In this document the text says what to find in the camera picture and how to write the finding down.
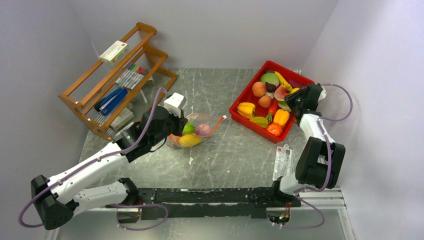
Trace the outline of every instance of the watermelon slice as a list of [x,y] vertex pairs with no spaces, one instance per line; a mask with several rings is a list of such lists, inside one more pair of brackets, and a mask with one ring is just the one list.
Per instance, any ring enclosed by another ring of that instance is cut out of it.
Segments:
[[290,93],[286,91],[286,88],[284,85],[280,85],[277,90],[274,92],[274,98],[278,101],[278,106],[285,111],[291,112],[290,107],[287,105],[286,101],[284,100],[284,97],[289,95]]

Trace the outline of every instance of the wooden shelf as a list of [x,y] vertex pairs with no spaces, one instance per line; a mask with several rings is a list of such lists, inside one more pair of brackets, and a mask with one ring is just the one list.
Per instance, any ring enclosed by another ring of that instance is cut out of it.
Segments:
[[[120,41],[129,45],[128,54],[114,67],[98,60],[80,78],[78,78],[59,98],[94,134],[112,140],[115,131],[111,123],[137,96],[142,87],[154,73],[169,77],[165,89],[169,90],[177,79],[177,75],[162,67],[168,55],[149,44],[149,39],[156,34],[156,29],[150,25],[138,22]],[[147,69],[143,79],[131,90],[121,104],[106,116],[94,110],[94,105],[103,97],[116,89],[115,81],[131,65],[137,64]]]

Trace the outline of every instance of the red tray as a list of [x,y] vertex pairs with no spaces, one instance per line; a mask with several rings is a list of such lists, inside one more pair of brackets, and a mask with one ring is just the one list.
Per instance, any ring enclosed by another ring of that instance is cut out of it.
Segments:
[[303,86],[306,86],[307,84],[314,84],[313,81],[307,79],[306,77],[301,76],[283,66],[280,66],[273,61],[266,61],[262,68],[256,73],[253,79],[249,82],[249,84],[240,94],[240,96],[238,96],[235,102],[231,105],[229,113],[231,114],[231,118],[234,119],[236,122],[244,125],[245,127],[251,129],[253,132],[261,135],[262,137],[276,144],[278,142],[283,141],[289,133],[289,130],[292,128],[292,125],[294,123],[292,114],[290,115],[290,120],[282,128],[282,136],[277,137],[268,132],[266,129],[249,121],[249,119],[242,117],[237,112],[237,106],[239,105],[239,103],[250,102],[255,104],[256,106],[254,114],[256,117],[266,117],[268,115],[268,108],[261,107],[258,104],[259,97],[253,96],[252,86],[254,83],[259,82],[261,80],[262,75],[266,72],[266,70],[269,69],[279,72],[287,81],[291,79],[298,82],[299,84],[302,84]]

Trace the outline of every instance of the peach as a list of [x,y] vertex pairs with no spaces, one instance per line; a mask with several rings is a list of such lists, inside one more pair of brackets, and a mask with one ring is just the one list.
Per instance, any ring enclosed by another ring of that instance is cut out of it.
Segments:
[[272,102],[272,99],[268,95],[265,95],[265,96],[259,98],[259,101],[257,101],[257,103],[261,107],[266,108],[266,109],[269,108],[269,107],[271,107],[271,102]]
[[253,96],[262,97],[267,93],[267,88],[263,82],[255,82],[252,86]]

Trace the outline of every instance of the medicine box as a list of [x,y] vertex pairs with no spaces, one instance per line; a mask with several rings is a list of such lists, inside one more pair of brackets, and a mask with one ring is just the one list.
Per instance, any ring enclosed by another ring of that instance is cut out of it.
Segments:
[[100,59],[105,64],[115,66],[124,58],[129,49],[130,47],[127,43],[116,41],[102,55],[100,55]]
[[113,120],[110,127],[113,130],[117,131],[133,118],[134,118],[133,112],[128,110],[128,108],[124,108],[122,112]]

